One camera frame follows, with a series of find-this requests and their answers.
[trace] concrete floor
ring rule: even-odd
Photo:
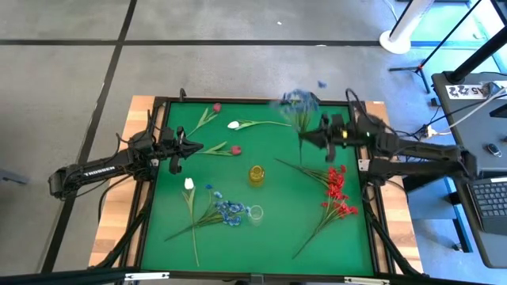
[[[118,37],[128,0],[5,0],[0,3],[0,39],[110,39]],[[405,4],[393,2],[398,15]],[[415,40],[440,40],[466,11],[435,5]],[[432,21],[452,16],[443,28]],[[380,0],[139,1],[128,39],[377,40],[395,20]],[[474,40],[472,20],[453,40]],[[75,161],[100,93],[114,47],[0,45],[0,163],[30,178],[19,186],[0,183],[0,275],[37,270],[59,201],[47,178]],[[389,67],[417,65],[430,48],[392,55],[380,47],[124,47],[90,159],[109,156],[122,132],[132,95],[278,97],[294,88],[323,99],[344,100],[351,87],[362,100],[386,101],[394,127],[412,131],[434,109],[421,79]],[[452,70],[473,51],[444,49],[426,66],[429,76]],[[496,70],[493,60],[478,70]],[[328,83],[317,89],[317,81]],[[439,138],[439,143],[452,143]],[[84,268],[97,227],[101,191],[78,199],[55,270]],[[475,253],[449,254],[430,233],[452,236],[451,222],[414,223],[425,271],[431,276],[500,283],[506,270],[484,268]],[[449,265],[449,270],[442,270]],[[186,281],[184,283],[208,283]]]

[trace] label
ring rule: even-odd
[[[498,86],[507,86],[507,81],[495,81]],[[445,89],[450,99],[459,100],[483,100],[486,96],[482,93],[482,85],[446,85]]]

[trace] white stand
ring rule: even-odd
[[[395,30],[380,35],[380,45],[394,54],[404,54],[410,50],[410,37],[419,22],[435,0],[413,0],[406,7],[402,18],[395,25]]]

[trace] white flower bud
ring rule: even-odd
[[[228,128],[230,129],[235,129],[236,127],[239,127],[239,122],[238,121],[233,121],[233,122],[230,122],[228,125],[227,125]]]
[[[185,189],[192,190],[194,188],[193,186],[193,180],[192,178],[185,178]]]

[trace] clear glass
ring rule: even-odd
[[[264,217],[264,211],[261,206],[255,205],[250,208],[250,215],[248,216],[248,219],[252,225],[259,226],[261,224],[262,217]]]

